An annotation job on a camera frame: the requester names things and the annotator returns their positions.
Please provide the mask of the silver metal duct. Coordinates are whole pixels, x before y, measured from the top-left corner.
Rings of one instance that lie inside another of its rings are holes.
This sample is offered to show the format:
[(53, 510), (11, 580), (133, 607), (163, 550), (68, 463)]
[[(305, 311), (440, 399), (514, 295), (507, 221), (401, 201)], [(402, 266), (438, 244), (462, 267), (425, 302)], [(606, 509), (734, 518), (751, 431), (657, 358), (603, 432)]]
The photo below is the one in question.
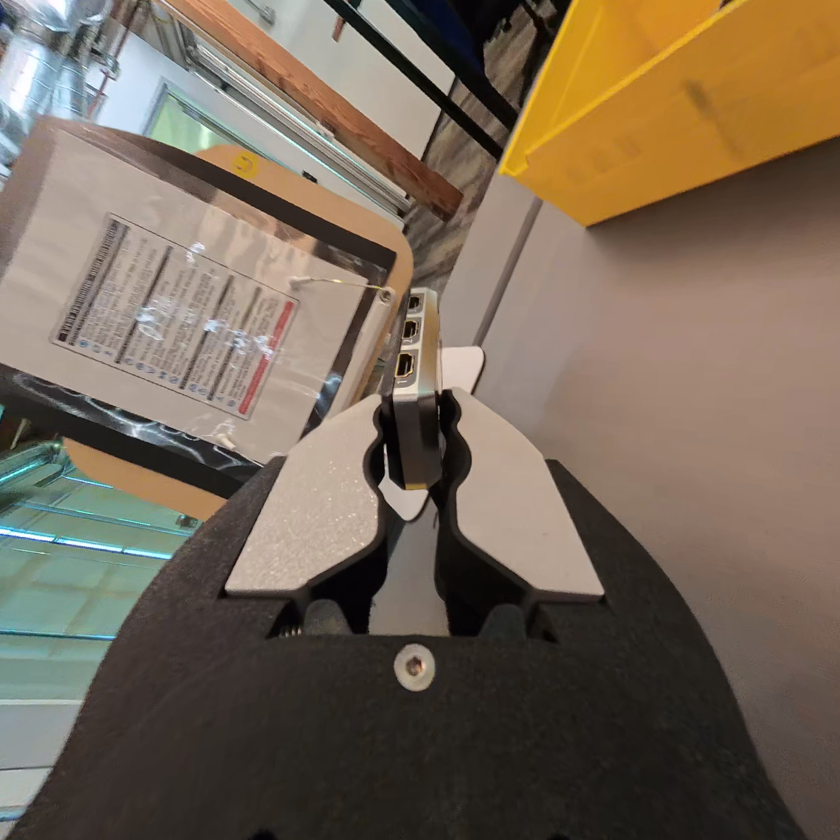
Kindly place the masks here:
[(93, 104), (88, 73), (106, 80), (119, 62), (101, 43), (110, 1), (2, 1), (1, 172), (4, 182), (35, 123), (86, 121)]

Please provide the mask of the glass partition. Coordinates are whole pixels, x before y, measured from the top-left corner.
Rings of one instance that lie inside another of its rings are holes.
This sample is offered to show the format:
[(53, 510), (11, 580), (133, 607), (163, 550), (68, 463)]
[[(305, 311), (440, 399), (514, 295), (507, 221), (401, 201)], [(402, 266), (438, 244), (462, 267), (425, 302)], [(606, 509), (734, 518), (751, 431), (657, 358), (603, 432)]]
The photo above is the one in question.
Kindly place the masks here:
[(80, 468), (1, 409), (1, 693), (80, 701), (125, 618), (201, 519)]

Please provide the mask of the silver hdmi switch box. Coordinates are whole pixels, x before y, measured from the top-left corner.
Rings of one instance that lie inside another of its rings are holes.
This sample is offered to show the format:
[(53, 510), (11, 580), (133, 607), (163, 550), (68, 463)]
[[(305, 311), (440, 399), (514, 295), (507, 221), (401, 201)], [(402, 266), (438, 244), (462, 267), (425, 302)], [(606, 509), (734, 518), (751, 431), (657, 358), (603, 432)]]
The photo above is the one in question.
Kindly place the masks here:
[(427, 287), (409, 290), (398, 325), (399, 343), (381, 389), (387, 470), (400, 488), (427, 490), (443, 472), (438, 294)]

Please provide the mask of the printed instruction label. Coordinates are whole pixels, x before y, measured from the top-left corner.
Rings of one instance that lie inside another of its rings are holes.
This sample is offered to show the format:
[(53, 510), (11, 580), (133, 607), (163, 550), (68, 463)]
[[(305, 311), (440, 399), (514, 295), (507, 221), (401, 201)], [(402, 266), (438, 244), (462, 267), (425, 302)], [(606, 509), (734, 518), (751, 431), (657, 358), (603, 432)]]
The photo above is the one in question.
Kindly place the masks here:
[(107, 213), (51, 341), (248, 422), (300, 305)]

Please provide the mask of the black metal frame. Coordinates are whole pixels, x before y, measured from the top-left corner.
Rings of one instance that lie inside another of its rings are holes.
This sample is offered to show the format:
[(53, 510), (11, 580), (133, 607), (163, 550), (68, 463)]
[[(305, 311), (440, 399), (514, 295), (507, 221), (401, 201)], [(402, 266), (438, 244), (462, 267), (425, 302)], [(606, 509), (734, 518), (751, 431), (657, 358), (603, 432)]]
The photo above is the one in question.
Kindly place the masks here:
[[(459, 126), (473, 141), (495, 161), (502, 156), (502, 148), (466, 112), (456, 106), (448, 95), (414, 63), (393, 45), (361, 11), (361, 2), (327, 1), (327, 6), (337, 15), (338, 23), (333, 33), (348, 25), (387, 62), (396, 68), (415, 88), (420, 90), (450, 121)], [(569, 2), (552, 2), (550, 17), (542, 17), (537, 2), (489, 1), (387, 1), (386, 5), (420, 38), (434, 55), (454, 73), (469, 93), (504, 128), (513, 130), (518, 121), (515, 109), (486, 75), (484, 46), (497, 32), (508, 32), (516, 10), (521, 9), (535, 29), (535, 46), (532, 52), (549, 49), (559, 32), (560, 24)]]

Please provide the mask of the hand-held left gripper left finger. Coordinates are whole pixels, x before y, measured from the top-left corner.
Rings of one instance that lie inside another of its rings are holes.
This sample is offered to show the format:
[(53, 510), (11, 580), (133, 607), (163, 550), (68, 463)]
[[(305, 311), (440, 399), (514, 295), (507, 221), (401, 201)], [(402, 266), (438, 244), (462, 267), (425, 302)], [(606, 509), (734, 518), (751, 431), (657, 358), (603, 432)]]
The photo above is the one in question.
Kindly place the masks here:
[(234, 563), (224, 593), (281, 599), (306, 612), (335, 602), (367, 634), (387, 573), (389, 507), (382, 399), (368, 396), (297, 443)]

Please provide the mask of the brown wooden beam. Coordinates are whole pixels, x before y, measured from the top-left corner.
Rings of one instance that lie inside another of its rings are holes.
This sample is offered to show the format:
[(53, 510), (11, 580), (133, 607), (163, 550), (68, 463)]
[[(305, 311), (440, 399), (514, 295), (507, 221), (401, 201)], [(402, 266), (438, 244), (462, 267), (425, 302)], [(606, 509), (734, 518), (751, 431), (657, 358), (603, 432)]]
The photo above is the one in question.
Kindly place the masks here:
[(447, 222), (463, 194), (331, 89), (229, 2), (160, 2), (195, 34), (327, 128), (336, 141)]

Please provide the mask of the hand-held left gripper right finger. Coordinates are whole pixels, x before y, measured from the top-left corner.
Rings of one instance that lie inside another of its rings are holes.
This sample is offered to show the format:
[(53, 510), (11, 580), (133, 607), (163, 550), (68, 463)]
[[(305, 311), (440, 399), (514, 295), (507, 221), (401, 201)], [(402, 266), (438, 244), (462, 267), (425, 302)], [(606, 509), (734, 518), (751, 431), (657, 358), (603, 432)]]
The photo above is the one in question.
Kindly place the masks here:
[(537, 448), (462, 388), (442, 394), (439, 416), (434, 582), (449, 634), (478, 636), (498, 611), (526, 630), (541, 606), (600, 602), (604, 586)]

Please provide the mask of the yellow plastic bin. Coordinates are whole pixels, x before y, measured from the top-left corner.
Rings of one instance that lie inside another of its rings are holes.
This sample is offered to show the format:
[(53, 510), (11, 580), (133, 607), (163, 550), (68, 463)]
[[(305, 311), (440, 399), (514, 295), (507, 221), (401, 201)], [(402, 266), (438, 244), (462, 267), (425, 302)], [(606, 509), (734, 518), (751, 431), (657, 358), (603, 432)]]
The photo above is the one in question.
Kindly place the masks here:
[(591, 226), (839, 134), (838, 1), (576, 1), (499, 164)]

